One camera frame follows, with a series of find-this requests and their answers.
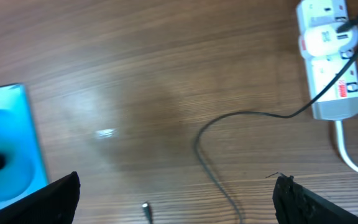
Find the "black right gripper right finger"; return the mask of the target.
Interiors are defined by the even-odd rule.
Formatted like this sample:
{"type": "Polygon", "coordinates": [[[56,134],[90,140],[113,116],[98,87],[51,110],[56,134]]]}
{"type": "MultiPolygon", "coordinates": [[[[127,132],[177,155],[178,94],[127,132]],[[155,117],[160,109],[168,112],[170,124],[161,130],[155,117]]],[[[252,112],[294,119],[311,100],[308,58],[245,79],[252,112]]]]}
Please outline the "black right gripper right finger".
{"type": "Polygon", "coordinates": [[[358,216],[280,175],[273,190],[279,224],[358,224],[358,216]]]}

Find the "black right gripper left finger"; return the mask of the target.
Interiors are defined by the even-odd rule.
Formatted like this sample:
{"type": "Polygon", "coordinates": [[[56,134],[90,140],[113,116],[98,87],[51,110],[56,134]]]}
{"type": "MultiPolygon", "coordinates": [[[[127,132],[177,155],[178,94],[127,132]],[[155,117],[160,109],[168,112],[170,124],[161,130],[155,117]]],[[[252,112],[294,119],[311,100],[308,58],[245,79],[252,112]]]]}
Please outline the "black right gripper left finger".
{"type": "Polygon", "coordinates": [[[80,199],[80,179],[73,171],[0,210],[0,224],[72,224],[80,199]]]}

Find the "blue screen smartphone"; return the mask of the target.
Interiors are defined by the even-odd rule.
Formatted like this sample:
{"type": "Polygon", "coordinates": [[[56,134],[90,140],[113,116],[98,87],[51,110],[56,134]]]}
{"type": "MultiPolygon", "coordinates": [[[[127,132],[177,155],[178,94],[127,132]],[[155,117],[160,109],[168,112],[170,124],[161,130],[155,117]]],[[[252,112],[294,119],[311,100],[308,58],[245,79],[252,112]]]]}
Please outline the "blue screen smartphone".
{"type": "Polygon", "coordinates": [[[0,86],[0,210],[48,185],[30,102],[20,83],[0,86]]]}

